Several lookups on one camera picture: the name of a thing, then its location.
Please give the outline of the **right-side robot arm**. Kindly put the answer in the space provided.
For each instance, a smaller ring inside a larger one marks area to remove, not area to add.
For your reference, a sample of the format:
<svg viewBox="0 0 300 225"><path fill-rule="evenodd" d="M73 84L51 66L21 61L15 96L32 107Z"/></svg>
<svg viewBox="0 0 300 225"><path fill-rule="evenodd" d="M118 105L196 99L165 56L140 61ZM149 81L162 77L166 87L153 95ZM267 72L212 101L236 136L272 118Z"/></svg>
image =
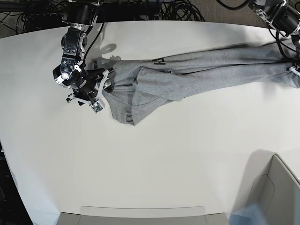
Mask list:
<svg viewBox="0 0 300 225"><path fill-rule="evenodd" d="M86 59L91 45L88 34L102 13L101 0L70 0L62 21L69 24L67 33L61 39L63 55L60 65L53 70L55 82L72 89L66 101L87 104L95 113L103 110L102 91L111 86L109 74L113 68L86 70Z"/></svg>

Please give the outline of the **left-side robot arm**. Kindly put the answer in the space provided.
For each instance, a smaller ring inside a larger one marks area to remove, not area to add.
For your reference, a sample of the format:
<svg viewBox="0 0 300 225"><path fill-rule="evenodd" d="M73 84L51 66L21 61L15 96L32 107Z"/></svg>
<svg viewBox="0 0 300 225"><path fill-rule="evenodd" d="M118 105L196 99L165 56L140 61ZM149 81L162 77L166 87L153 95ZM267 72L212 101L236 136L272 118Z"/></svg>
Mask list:
<svg viewBox="0 0 300 225"><path fill-rule="evenodd" d="M283 58L293 65L288 69L300 75L300 13L286 0L251 0L248 6L272 29L276 30L275 40ZM291 37L296 56L288 57L279 36Z"/></svg>

